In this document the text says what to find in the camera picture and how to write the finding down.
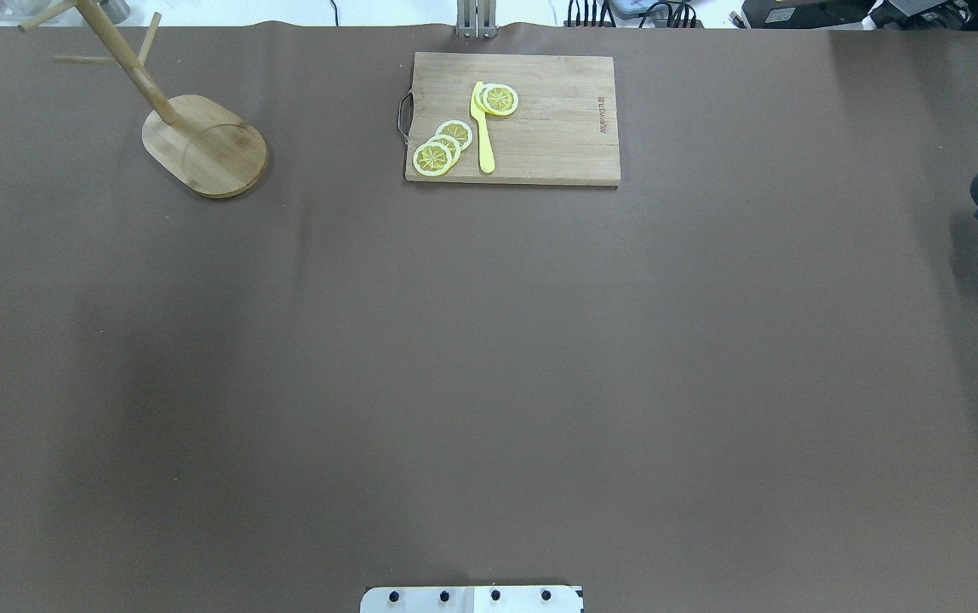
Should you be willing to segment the wooden cup rack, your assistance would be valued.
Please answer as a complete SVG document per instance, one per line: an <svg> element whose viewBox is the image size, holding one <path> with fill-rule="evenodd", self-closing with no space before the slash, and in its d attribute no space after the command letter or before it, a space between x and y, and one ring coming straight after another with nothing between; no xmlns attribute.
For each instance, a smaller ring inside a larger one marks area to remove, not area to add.
<svg viewBox="0 0 978 613"><path fill-rule="evenodd" d="M204 198L238 197L256 185L268 165L268 145L260 131L204 96L167 97L147 69L146 60L161 22L159 13L152 16L138 51L129 46L110 16L95 1L60 1L26 17L17 28L21 32L36 30L70 10L83 17L109 55L56 55L53 62L120 67L151 108L142 125L141 140L155 162Z"/></svg>

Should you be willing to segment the yellow plastic knife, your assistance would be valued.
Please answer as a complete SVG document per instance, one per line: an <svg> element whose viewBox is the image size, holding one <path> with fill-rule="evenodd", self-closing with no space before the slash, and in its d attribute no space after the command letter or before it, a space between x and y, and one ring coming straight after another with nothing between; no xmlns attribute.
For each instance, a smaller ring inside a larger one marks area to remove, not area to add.
<svg viewBox="0 0 978 613"><path fill-rule="evenodd" d="M495 171L496 164L494 151L489 138L489 125L486 119L486 112L478 102L478 95L483 89L484 82L476 81L472 87L472 97L469 102L469 115L472 116L477 125L478 139L478 167L486 175L491 175Z"/></svg>

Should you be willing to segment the wooden cutting board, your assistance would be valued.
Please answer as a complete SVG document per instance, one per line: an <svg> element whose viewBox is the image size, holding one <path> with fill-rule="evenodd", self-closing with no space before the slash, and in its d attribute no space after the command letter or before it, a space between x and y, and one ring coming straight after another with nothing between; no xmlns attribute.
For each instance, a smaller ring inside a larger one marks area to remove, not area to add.
<svg viewBox="0 0 978 613"><path fill-rule="evenodd" d="M519 96L508 117L486 115L496 168L478 167L477 125L469 115L476 81L504 83ZM472 144L435 182L465 185L607 186L621 184L615 63L609 57L418 52L412 62L412 118L404 175L415 148L442 122L465 121Z"/></svg>

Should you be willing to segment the lemon slice by knife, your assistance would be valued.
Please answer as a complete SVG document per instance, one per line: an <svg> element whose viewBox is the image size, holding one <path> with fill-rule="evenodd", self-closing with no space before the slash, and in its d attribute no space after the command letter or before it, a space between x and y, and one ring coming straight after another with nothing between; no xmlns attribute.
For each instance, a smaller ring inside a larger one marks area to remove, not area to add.
<svg viewBox="0 0 978 613"><path fill-rule="evenodd" d="M518 93L504 83L482 83L473 99L478 109L497 117L511 116L519 106Z"/></svg>

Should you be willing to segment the black power strip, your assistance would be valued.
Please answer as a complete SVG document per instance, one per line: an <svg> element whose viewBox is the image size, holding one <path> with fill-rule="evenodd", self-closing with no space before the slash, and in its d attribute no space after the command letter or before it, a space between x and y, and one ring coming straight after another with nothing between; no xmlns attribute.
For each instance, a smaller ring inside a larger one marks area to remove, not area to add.
<svg viewBox="0 0 978 613"><path fill-rule="evenodd" d="M569 1L563 27L671 28L700 30L702 20L691 1Z"/></svg>

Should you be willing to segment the aluminium frame post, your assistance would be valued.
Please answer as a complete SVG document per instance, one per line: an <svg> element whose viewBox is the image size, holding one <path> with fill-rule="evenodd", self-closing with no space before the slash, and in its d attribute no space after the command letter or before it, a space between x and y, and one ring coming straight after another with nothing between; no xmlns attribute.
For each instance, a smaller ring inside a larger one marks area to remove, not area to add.
<svg viewBox="0 0 978 613"><path fill-rule="evenodd" d="M497 2L495 0L458 0L456 3L456 36L459 39L496 38Z"/></svg>

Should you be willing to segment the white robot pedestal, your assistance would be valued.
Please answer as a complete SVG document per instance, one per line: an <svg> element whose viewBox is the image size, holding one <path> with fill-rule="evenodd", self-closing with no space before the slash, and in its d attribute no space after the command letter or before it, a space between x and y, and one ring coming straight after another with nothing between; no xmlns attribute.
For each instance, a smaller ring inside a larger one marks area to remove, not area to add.
<svg viewBox="0 0 978 613"><path fill-rule="evenodd" d="M360 612L583 612L581 587L568 585L468 585L375 587Z"/></svg>

